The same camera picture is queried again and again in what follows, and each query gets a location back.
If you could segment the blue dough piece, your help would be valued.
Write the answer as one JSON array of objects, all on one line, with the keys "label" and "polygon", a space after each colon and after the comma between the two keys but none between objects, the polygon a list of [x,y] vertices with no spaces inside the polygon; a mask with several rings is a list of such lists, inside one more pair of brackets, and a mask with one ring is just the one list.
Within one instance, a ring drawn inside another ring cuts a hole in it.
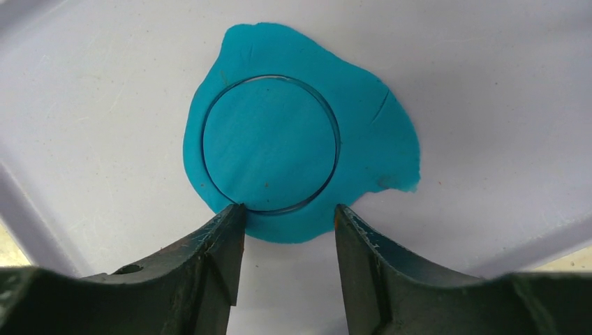
[{"label": "blue dough piece", "polygon": [[333,228],[338,204],[350,205],[365,193],[389,188],[415,190],[420,143],[410,117],[378,77],[290,27],[238,24],[226,31],[219,55],[193,97],[182,147],[188,180],[212,211],[242,203],[221,195],[205,172],[201,135],[207,108],[224,89],[261,75],[293,77],[317,89],[336,115],[341,153],[331,182],[306,206],[283,214],[246,207],[248,235],[302,243]]}]

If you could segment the lavender plastic tray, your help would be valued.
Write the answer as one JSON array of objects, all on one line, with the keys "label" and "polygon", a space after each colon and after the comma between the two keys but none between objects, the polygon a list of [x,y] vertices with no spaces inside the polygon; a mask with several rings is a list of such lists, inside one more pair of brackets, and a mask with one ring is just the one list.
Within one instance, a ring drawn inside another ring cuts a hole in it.
[{"label": "lavender plastic tray", "polygon": [[[382,235],[484,279],[591,240],[590,1],[2,1],[1,219],[29,266],[113,274],[223,211],[184,133],[226,31],[257,23],[372,73],[410,117],[415,190],[342,204]],[[245,225],[225,334],[350,334],[336,207],[302,243]]]}]

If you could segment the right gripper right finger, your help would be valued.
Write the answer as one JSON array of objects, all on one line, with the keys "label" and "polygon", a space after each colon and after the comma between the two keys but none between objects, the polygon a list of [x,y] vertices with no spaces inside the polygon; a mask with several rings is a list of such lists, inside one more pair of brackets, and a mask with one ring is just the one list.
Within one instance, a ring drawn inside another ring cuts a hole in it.
[{"label": "right gripper right finger", "polygon": [[591,274],[492,279],[438,265],[338,205],[336,251],[350,334],[590,334]]}]

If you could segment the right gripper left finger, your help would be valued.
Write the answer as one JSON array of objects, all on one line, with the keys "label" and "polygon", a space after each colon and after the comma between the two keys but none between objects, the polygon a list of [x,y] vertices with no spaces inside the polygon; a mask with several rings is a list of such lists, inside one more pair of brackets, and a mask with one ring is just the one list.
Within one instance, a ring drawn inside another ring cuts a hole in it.
[{"label": "right gripper left finger", "polygon": [[225,334],[237,303],[246,209],[113,274],[1,269],[2,334]]}]

